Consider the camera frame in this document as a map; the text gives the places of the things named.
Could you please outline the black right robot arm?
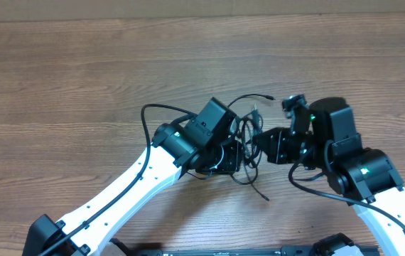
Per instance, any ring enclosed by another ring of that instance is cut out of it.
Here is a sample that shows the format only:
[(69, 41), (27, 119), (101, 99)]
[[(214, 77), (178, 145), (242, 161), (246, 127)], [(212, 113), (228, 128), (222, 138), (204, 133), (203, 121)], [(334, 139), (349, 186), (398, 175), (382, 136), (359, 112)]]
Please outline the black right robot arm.
[(282, 102), (291, 120), (253, 136), (274, 164), (290, 164), (296, 188), (353, 207), (385, 255), (405, 255), (405, 185), (381, 150), (363, 147), (351, 106), (342, 97)]

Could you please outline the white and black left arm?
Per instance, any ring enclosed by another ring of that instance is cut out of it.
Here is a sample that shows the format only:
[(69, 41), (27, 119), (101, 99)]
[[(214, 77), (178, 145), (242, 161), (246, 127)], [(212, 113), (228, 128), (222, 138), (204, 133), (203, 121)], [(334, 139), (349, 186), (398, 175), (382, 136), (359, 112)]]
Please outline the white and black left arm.
[(187, 171), (206, 176), (234, 171), (240, 146), (235, 123), (190, 120), (162, 124), (141, 156), (93, 199), (58, 221), (42, 215), (29, 228), (24, 255), (101, 255), (148, 201)]

